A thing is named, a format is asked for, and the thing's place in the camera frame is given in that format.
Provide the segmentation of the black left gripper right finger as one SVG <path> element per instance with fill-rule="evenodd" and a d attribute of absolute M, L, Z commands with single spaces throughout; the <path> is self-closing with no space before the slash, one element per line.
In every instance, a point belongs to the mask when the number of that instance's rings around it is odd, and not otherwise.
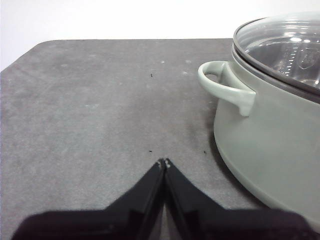
<path fill-rule="evenodd" d="M 225 209 L 165 159 L 166 206 L 183 240 L 316 240 L 299 214 L 280 209 Z"/>

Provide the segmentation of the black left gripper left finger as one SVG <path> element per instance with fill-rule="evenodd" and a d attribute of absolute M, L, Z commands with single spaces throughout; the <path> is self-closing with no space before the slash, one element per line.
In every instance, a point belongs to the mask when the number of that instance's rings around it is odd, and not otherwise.
<path fill-rule="evenodd" d="M 159 159 L 105 209 L 47 211 L 27 217 L 14 240 L 158 240 L 166 165 Z"/>

